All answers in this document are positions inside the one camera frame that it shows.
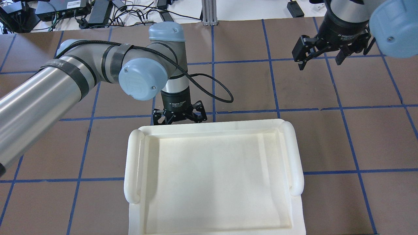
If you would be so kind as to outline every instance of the table surface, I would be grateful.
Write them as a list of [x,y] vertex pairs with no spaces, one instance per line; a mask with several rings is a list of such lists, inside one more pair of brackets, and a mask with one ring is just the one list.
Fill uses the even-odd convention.
[[[122,0],[126,5],[145,5],[156,6],[154,0]],[[286,8],[288,0],[217,0],[217,17],[218,20],[259,20],[259,19],[273,19],[273,18],[291,18],[291,14]],[[309,3],[309,0],[298,0],[298,3],[305,13],[306,17],[324,16],[326,8],[322,7],[318,9],[317,5]],[[30,2],[29,5],[32,8],[37,8],[37,2]],[[128,9],[144,9],[144,7],[130,6]],[[177,0],[172,5],[168,6],[168,10],[179,13],[181,15],[187,15],[195,18],[200,17],[202,10],[201,0]],[[181,17],[171,14],[171,17],[178,23],[196,23],[198,20]],[[138,17],[132,15],[124,15],[121,17],[125,25],[133,25],[140,20]],[[154,22],[161,22],[162,19],[157,12],[149,13],[149,20]],[[48,28],[51,26],[51,22],[39,22],[34,28],[35,31],[39,29]],[[61,20],[58,23],[55,30],[78,30],[79,25],[74,18],[67,18]]]
[[[218,102],[191,85],[209,122],[282,118],[296,130],[308,235],[418,231],[418,57],[376,46],[341,66],[336,53],[299,71],[291,50],[322,18],[183,24],[189,72],[233,93]],[[26,81],[69,38],[145,46],[148,26],[0,36],[0,97]],[[209,79],[197,81],[221,97]],[[126,234],[123,195],[130,132],[151,124],[160,95],[139,102],[100,83],[0,178],[0,234]]]

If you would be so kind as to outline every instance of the black strap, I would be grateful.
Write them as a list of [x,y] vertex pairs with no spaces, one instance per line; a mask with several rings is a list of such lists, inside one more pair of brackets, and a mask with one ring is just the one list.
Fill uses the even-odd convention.
[[123,58],[125,58],[126,53],[132,49],[132,47],[133,45],[130,44],[122,44],[113,54],[112,61],[110,62],[110,75],[115,81],[119,80],[119,72],[122,69]]
[[94,85],[95,86],[97,85],[97,77],[96,77],[96,74],[94,73],[93,69],[90,67],[90,65],[86,61],[84,61],[83,59],[81,59],[81,58],[79,58],[77,56],[73,56],[73,55],[64,55],[64,56],[74,58],[74,59],[78,60],[80,63],[82,63],[90,71],[90,73],[92,74],[93,79],[94,79]]
[[102,74],[103,74],[103,78],[108,82],[108,83],[111,83],[110,81],[109,81],[109,79],[107,78],[107,75],[106,75],[106,58],[107,58],[107,54],[109,53],[109,51],[110,51],[110,49],[112,49],[114,46],[109,46],[106,50],[105,50],[105,52],[103,53],[103,56],[102,56]]
[[83,99],[87,95],[87,93],[89,93],[89,83],[87,82],[86,78],[80,72],[80,69],[77,66],[62,59],[52,59],[47,61],[39,69],[39,71],[48,67],[57,68],[62,72],[66,73],[68,76],[70,76],[74,80],[74,82],[76,82],[77,86],[80,89],[81,99]]
[[176,76],[171,76],[170,78],[169,78],[169,80],[173,80],[173,79],[177,79],[177,78],[181,78],[181,77],[183,77],[184,76],[184,74],[179,74],[179,75],[176,75]]
[[153,42],[153,43],[151,43],[151,44],[160,44],[160,45],[163,45],[163,46],[165,46],[166,48],[168,48],[172,53],[173,53],[173,55],[174,55],[174,58],[176,59],[176,63],[178,64],[178,59],[177,59],[177,55],[176,55],[176,53],[174,52],[174,50],[173,49],[171,49],[171,47],[169,47],[167,44],[164,44],[164,43],[161,43],[161,42]]

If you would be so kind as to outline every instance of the power adapter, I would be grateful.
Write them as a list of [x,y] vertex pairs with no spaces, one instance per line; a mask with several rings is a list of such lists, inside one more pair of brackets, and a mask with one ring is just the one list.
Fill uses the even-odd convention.
[[287,9],[289,10],[293,18],[305,16],[305,13],[303,13],[299,4],[294,0],[288,2]]

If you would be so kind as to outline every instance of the electronic device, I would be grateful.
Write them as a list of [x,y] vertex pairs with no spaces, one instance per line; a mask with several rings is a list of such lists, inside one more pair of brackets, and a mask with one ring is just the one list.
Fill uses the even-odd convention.
[[16,33],[28,33],[39,22],[35,9],[30,8],[26,2],[15,2],[0,7],[0,22],[4,25],[3,33],[7,29]]
[[88,15],[91,10],[88,0],[51,0],[38,2],[35,14],[41,21],[51,21],[54,17],[65,19]]
[[121,0],[111,0],[113,5],[121,11],[125,11],[127,9],[127,6],[121,1]]
[[303,13],[301,7],[295,0],[291,0],[290,2],[288,2],[287,9],[289,10],[293,18],[305,16],[305,13]]
[[112,2],[109,0],[96,0],[87,25],[89,27],[106,25],[109,22],[110,11],[113,7]]

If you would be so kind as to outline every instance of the white tray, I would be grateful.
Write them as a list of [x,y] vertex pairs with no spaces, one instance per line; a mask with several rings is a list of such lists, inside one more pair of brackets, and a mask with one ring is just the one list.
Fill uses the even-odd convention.
[[295,130],[281,119],[144,126],[129,136],[129,235],[304,235]]

